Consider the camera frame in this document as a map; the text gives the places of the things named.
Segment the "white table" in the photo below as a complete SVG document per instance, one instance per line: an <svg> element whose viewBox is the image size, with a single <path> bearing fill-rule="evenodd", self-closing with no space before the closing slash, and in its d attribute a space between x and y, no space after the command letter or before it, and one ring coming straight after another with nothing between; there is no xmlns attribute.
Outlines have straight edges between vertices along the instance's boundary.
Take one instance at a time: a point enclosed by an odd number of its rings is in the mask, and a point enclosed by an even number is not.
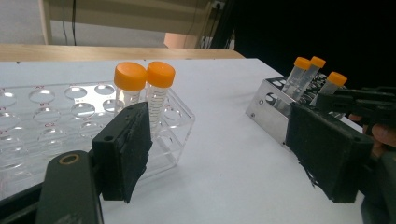
<svg viewBox="0 0 396 224"><path fill-rule="evenodd" d="M327 199L245 114L262 80L280 74L255 59L162 61L175 67L172 88L196 121L177 167L139 181L130 204L102 202L105 223L362 223L360 193L351 204ZM84 82L111 80L118 62L0 63L0 70L5 86Z"/></svg>

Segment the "cable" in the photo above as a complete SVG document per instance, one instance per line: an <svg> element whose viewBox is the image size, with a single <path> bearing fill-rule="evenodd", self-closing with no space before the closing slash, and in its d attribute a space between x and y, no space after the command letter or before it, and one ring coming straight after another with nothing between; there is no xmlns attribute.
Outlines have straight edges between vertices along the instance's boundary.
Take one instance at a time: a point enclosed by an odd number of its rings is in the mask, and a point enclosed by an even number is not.
<svg viewBox="0 0 396 224"><path fill-rule="evenodd" d="M62 27L64 28L64 0L62 1ZM67 35L65 29L64 29L64 39L66 40L66 45L69 45L67 42Z"/></svg>
<svg viewBox="0 0 396 224"><path fill-rule="evenodd" d="M75 46L77 45L76 43L76 0L73 0L73 16L72 16L72 30L73 30L73 38L75 42Z"/></svg>
<svg viewBox="0 0 396 224"><path fill-rule="evenodd" d="M187 37L189 36L192 26L194 26L195 24L195 17L197 15L197 8L198 8L198 0L195 1L195 10L194 10L194 17L192 18L192 25L189 28L189 31L186 34L186 38L184 39L184 44L183 44L183 49L186 48L186 41L187 41Z"/></svg>
<svg viewBox="0 0 396 224"><path fill-rule="evenodd" d="M221 9L221 5L220 5L220 3L217 3L217 4L216 4L215 19L213 19L212 27L210 28L209 40L207 41L208 44L207 44L207 46L205 47L206 49L209 49L210 46L212 45L212 39L210 39L210 38L211 38L211 36L212 36L212 34L213 34L213 28L215 27L216 19L218 18L218 14L219 14L220 9Z"/></svg>

